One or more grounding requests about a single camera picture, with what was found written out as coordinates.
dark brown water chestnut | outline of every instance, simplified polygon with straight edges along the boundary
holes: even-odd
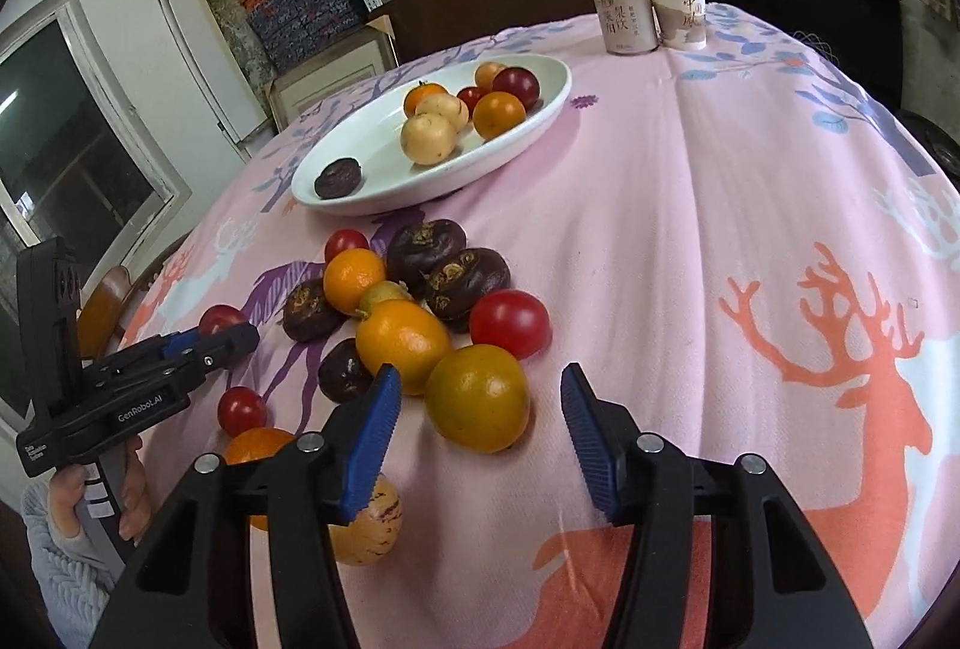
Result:
[[[454,332],[467,332],[470,309],[483,295],[510,286],[510,268],[492,248],[465,248],[434,268],[426,304]]]
[[[332,335],[347,320],[323,296],[323,278],[294,286],[283,304],[283,331],[296,342]]]
[[[373,376],[360,361],[356,338],[338,342],[317,369],[320,391],[334,402],[349,402],[366,395]]]
[[[402,281],[411,295],[421,298],[433,269],[464,248],[467,248],[467,235],[450,219],[408,224],[387,246],[387,277]]]
[[[321,200],[337,200],[352,195],[360,185],[360,162],[344,158],[330,162],[313,182]]]

window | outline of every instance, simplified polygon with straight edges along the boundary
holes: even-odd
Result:
[[[89,292],[188,196],[78,0],[46,0],[0,34],[0,417],[20,427],[29,405],[18,251],[59,235]]]

person's arm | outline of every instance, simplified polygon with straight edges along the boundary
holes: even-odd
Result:
[[[120,532],[141,537],[150,521],[146,477],[136,456],[139,438],[130,443],[122,499]],[[32,568],[47,606],[50,623],[65,649],[86,649],[107,606],[114,581],[99,559],[75,512],[83,497],[83,469],[58,472],[48,486],[32,481],[21,500]]]

pink tablecloth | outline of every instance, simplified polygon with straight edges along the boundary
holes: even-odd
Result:
[[[453,61],[502,51],[568,63],[573,92],[528,152],[476,184],[371,220],[293,202],[299,159],[350,111]],[[629,529],[604,527],[560,414],[560,370],[690,455],[774,465],[832,553],[880,649],[893,649],[960,557],[960,198],[890,114],[810,48],[735,8],[709,9],[699,53],[604,53],[594,16],[508,29],[330,98],[248,164],[167,266],[131,337],[243,308],[261,345],[157,428],[146,461],[163,497],[226,444],[228,380],[275,424],[320,428],[328,342],[292,344],[287,292],[355,227],[383,251],[400,224],[455,219],[507,258],[555,335],[528,362],[536,420],[484,456],[443,441],[405,399],[383,470],[405,505],[400,542],[341,569],[365,649],[598,647]],[[266,544],[254,532],[263,645],[274,645]],[[697,533],[686,644],[702,636]]]

sweater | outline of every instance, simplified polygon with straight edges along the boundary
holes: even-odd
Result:
[[[47,482],[23,492],[20,513],[27,525],[32,568],[50,623],[64,649],[86,649],[104,612],[114,581],[83,530],[67,539],[50,521]]]

